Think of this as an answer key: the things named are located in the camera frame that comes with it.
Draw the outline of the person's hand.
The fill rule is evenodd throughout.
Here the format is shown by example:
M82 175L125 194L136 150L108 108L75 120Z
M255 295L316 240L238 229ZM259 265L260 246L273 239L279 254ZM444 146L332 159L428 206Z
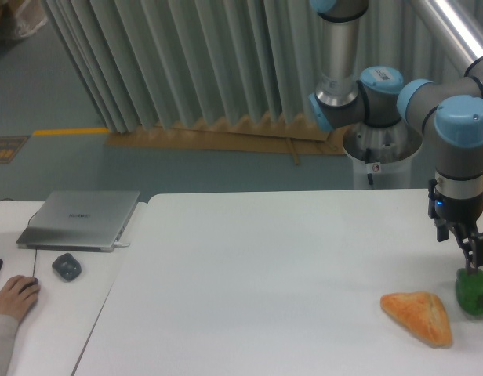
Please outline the person's hand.
M38 299L21 303L19 301L19 290L35 277L16 275L11 277L0 290L0 314L15 318L20 324L29 311L35 306Z

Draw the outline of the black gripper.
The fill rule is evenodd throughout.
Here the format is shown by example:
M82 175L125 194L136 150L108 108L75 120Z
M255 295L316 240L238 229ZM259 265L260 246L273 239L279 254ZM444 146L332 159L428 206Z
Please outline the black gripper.
M449 228L455 236L465 258L467 274L476 274L483 266L483 232L477 228L477 220L483 212L483 190L466 198L454 198L444 194L437 179L429 181L428 215L434 220L437 241L449 239Z

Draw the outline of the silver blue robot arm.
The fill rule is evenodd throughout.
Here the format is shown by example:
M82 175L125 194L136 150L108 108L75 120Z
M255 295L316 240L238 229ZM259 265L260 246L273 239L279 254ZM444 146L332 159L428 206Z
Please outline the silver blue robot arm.
M455 237L468 274L483 266L483 30L456 1L414 1L412 8L436 37L461 78L439 85L425 79L404 83L389 67L353 75L359 23L366 1L313 1L323 24L321 80L309 100L325 132L346 125L383 132L401 150L411 138L436 150L428 186L428 215L438 241Z

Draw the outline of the grey sleeved forearm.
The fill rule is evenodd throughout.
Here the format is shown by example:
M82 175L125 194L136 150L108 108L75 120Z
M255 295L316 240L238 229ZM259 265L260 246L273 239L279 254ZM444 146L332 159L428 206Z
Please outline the grey sleeved forearm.
M7 375L18 327L15 318L0 314L0 375Z

